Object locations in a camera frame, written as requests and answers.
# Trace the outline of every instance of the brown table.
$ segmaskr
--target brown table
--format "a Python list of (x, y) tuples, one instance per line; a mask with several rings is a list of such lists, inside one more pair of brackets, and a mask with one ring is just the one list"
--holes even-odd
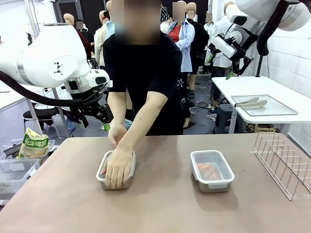
[[(251, 152), (256, 136), (146, 137), (125, 191), (103, 191), (96, 179), (107, 138), (67, 139), (0, 212), (0, 233), (309, 232), (311, 197), (286, 198)], [(198, 190), (194, 150), (224, 154), (235, 173), (229, 192)]]

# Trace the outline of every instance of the snack bag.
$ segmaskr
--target snack bag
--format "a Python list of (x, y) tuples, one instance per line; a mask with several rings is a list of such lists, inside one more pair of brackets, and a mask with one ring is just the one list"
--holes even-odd
[(26, 130), (21, 148), (19, 150), (19, 154), (16, 158), (32, 159), (44, 155), (47, 152), (48, 145), (49, 136), (39, 135), (35, 131), (32, 131), (28, 128)]

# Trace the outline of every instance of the metal rack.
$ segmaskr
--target metal rack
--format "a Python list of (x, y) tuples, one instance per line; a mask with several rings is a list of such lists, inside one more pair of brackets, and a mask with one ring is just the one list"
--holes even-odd
[(310, 166), (295, 156), (295, 151), (290, 150), (276, 133), (259, 133), (253, 152), (289, 200), (298, 198), (295, 193), (301, 187), (305, 187), (303, 191), (310, 196)]

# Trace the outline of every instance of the light blue shirt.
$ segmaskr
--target light blue shirt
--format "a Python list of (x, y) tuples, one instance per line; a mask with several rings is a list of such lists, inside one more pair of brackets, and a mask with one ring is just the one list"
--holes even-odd
[[(177, 21), (171, 23), (168, 33), (173, 31), (173, 28), (176, 26)], [(192, 72), (192, 65), (190, 59), (190, 46), (194, 39), (194, 27), (188, 23), (185, 19), (181, 24), (181, 29), (179, 32), (179, 41), (176, 42), (176, 45), (179, 47), (181, 53), (183, 54), (183, 59), (181, 62), (181, 72)]]
[(107, 21), (106, 26), (107, 26), (106, 39), (108, 39), (111, 35), (115, 33), (115, 23), (113, 23), (112, 21)]

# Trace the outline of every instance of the person's left hand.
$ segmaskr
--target person's left hand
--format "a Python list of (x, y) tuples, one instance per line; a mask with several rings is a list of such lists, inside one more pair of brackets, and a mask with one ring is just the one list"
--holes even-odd
[(116, 148), (106, 160), (101, 174), (106, 174), (106, 186), (112, 189), (120, 188), (126, 183), (132, 165), (132, 150)]

